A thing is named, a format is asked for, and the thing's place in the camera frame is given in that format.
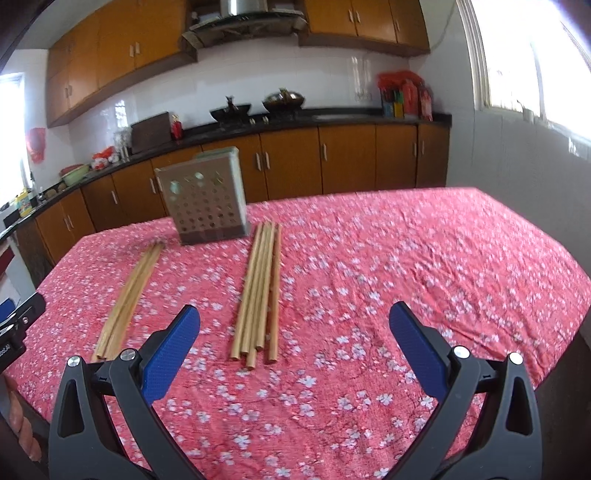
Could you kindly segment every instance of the countertop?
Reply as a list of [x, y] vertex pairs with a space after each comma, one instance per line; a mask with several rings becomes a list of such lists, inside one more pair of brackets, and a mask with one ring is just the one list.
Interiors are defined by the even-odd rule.
[[72, 187], [63, 190], [48, 201], [36, 207], [29, 215], [20, 219], [14, 225], [0, 233], [0, 242], [3, 242], [7, 237], [12, 235], [16, 229], [25, 222], [32, 220], [41, 212], [45, 211], [52, 205], [55, 205], [62, 198], [66, 197], [71, 192], [87, 185], [99, 178], [110, 175], [122, 168], [129, 167], [136, 163], [150, 160], [161, 155], [166, 155], [176, 150], [194, 147], [195, 145], [203, 145], [215, 141], [226, 140], [228, 138], [244, 137], [246, 135], [254, 135], [263, 132], [273, 132], [278, 130], [286, 130], [293, 128], [305, 127], [321, 127], [329, 125], [359, 125], [359, 124], [401, 124], [401, 125], [418, 125], [418, 124], [437, 124], [451, 127], [452, 116], [446, 113], [434, 113], [434, 122], [427, 122], [417, 119], [398, 119], [386, 118], [382, 114], [380, 108], [323, 108], [323, 109], [303, 109], [298, 115], [294, 117], [284, 117], [272, 119], [268, 124], [264, 122], [263, 118], [266, 115], [252, 115], [251, 118], [255, 121], [252, 124], [236, 125], [229, 127], [221, 127], [217, 122], [211, 124], [199, 125], [184, 131], [182, 140], [170, 141], [159, 147], [146, 150], [144, 152], [130, 156], [128, 161], [120, 161], [110, 167], [101, 171], [91, 171], [82, 181], [78, 182]]

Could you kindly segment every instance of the tiled backsplash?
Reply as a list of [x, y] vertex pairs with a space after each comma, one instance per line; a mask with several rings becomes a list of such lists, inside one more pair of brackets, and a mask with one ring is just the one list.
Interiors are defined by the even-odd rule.
[[212, 122], [209, 111], [223, 107], [226, 95], [252, 103], [252, 113], [264, 112], [263, 98], [280, 87], [303, 94], [305, 107], [380, 106], [376, 75], [407, 68], [407, 59], [364, 50], [300, 48], [295, 36], [207, 48], [198, 63], [135, 85], [74, 120], [74, 158], [89, 161], [112, 144], [119, 128], [116, 110], [120, 125], [123, 104], [129, 124], [170, 111], [184, 127]]

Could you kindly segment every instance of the wall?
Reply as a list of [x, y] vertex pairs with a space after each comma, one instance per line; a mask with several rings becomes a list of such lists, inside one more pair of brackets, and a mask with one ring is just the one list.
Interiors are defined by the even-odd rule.
[[[25, 82], [25, 132], [33, 127], [47, 127], [45, 82], [47, 50], [15, 50], [3, 74], [23, 73]], [[47, 130], [45, 160], [30, 164], [37, 183], [47, 189], [60, 178], [58, 172], [74, 163], [68, 126]]]
[[[305, 107], [380, 106], [376, 74], [407, 68], [408, 60], [378, 53], [300, 48], [295, 36], [207, 48], [198, 63], [135, 85], [70, 123], [74, 156], [88, 161], [111, 145], [117, 130], [115, 104], [121, 100], [129, 124], [170, 111], [184, 127], [212, 122], [209, 111], [223, 107], [226, 95], [236, 103], [252, 103], [252, 113], [264, 112], [263, 98], [281, 87], [302, 93]], [[360, 90], [368, 90], [371, 99], [358, 99]]]
[[[431, 44], [453, 0], [421, 0]], [[475, 186], [561, 242], [591, 274], [591, 149], [520, 114], [475, 111], [467, 40], [457, 7], [441, 46], [410, 61], [433, 88], [436, 110], [453, 115], [447, 184]]]

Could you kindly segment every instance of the human hand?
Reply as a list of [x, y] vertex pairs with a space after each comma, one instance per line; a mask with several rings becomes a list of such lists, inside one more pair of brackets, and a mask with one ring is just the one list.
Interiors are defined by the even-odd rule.
[[22, 412], [22, 405], [15, 394], [15, 391], [18, 389], [17, 383], [12, 378], [4, 378], [6, 380], [8, 396], [10, 398], [8, 424], [18, 436], [18, 444], [22, 447], [25, 453], [31, 460], [38, 462], [41, 459], [41, 447], [39, 447], [39, 442], [33, 438], [33, 427], [31, 427], [31, 422], [25, 418]]

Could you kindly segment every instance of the pink floral tablecloth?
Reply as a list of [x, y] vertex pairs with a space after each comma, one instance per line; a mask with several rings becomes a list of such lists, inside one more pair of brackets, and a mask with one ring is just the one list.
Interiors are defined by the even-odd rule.
[[[183, 305], [202, 330], [167, 397], [154, 404], [211, 479], [381, 478], [436, 406], [388, 329], [404, 300], [452, 345], [477, 356], [523, 354], [534, 386], [591, 303], [567, 251], [473, 189], [350, 194], [248, 207], [281, 222], [280, 360], [248, 372], [228, 360], [251, 239], [183, 247], [169, 219], [81, 240], [39, 291], [47, 311], [9, 374], [51, 418], [68, 357], [87, 361], [141, 252], [166, 248], [128, 330], [139, 348]], [[455, 449], [469, 438], [477, 398]], [[124, 445], [144, 462], [116, 404]]]

